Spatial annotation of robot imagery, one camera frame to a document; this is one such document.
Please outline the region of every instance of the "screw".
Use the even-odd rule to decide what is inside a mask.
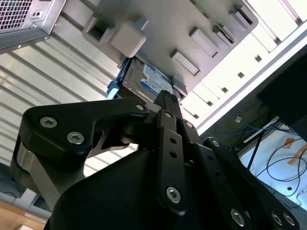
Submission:
[[[171,114],[169,114],[168,112],[165,112],[165,116],[167,116],[168,118],[172,118],[173,116]]]
[[[78,132],[70,132],[67,135],[67,140],[74,145],[81,145],[84,142],[84,136]]]
[[[216,140],[213,140],[212,143],[213,143],[216,147],[220,147],[219,142],[217,142]]]
[[[192,125],[189,121],[186,122],[186,125],[187,125],[189,128],[193,128],[193,125]]]
[[[245,225],[245,221],[243,216],[235,209],[232,209],[231,212],[231,217],[237,223],[239,226],[243,227]]]
[[[284,218],[288,221],[289,224],[291,224],[292,226],[295,225],[294,220],[286,213],[283,213]]]
[[[42,119],[40,119],[39,123],[45,127],[45,128],[54,128],[58,125],[57,121],[49,116],[45,116]]]
[[[174,187],[168,187],[166,189],[166,195],[173,203],[178,204],[181,201],[181,195]]]
[[[275,220],[275,222],[278,223],[280,226],[283,225],[282,220],[279,218],[279,216],[275,212],[272,212],[272,217]]]
[[[136,107],[137,107],[139,110],[144,110],[144,107],[141,106],[140,104],[137,104]]]

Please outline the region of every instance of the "mesh vent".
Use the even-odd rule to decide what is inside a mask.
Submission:
[[[20,27],[33,0],[0,0],[0,30]]]

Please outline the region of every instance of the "orange label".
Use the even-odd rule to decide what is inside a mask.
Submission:
[[[295,162],[298,160],[298,158],[300,158],[300,157],[303,156],[303,154],[306,152],[306,150],[307,150],[307,145],[305,145],[303,148],[301,148],[300,151],[297,152],[297,154],[295,155],[295,158],[293,158],[292,160],[290,160],[290,161],[288,162],[288,164],[294,165]]]
[[[284,149],[289,149],[289,148],[291,148],[291,146],[292,146],[292,144],[293,144],[293,141],[295,141],[294,138],[287,138],[287,140],[286,140],[285,143],[284,143],[283,148],[284,148]]]

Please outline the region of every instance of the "black panel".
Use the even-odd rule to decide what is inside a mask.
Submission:
[[[307,140],[307,54],[268,85],[259,98]]]
[[[84,229],[204,229],[206,203],[210,213],[218,213],[216,205],[208,199],[210,189],[205,187],[200,173],[186,166],[187,177],[194,194],[189,195],[190,206],[183,217],[178,217],[157,202],[156,198],[157,154],[151,151],[134,152],[126,158],[95,173],[69,188],[58,200],[49,226],[45,230]]]

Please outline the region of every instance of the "blue hard drive label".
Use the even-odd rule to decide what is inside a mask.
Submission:
[[[167,76],[155,67],[144,65],[143,70],[146,79],[141,79],[141,84],[154,95],[158,96],[161,90],[173,93],[172,82]]]

